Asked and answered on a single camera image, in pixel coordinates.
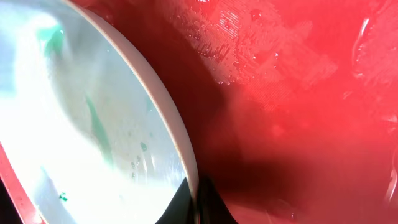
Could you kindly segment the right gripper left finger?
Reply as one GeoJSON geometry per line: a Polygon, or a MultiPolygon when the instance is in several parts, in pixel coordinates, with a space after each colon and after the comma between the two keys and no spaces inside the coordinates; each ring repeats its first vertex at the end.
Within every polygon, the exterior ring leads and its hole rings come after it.
{"type": "Polygon", "coordinates": [[[155,224],[195,224],[193,200],[186,178],[184,178],[169,206],[155,224]]]}

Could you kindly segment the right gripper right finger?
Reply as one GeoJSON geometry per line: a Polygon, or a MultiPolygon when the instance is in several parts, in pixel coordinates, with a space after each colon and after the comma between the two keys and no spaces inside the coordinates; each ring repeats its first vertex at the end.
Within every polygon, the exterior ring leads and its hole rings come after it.
{"type": "Polygon", "coordinates": [[[238,224],[207,176],[200,177],[197,195],[200,224],[238,224]]]}

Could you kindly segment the light blue plate top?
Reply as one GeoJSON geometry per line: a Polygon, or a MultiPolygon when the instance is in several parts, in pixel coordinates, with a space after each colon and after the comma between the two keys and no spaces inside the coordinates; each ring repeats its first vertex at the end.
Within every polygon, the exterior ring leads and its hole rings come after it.
{"type": "Polygon", "coordinates": [[[156,223],[198,172],[167,89],[71,1],[1,1],[1,145],[46,223],[156,223]]]}

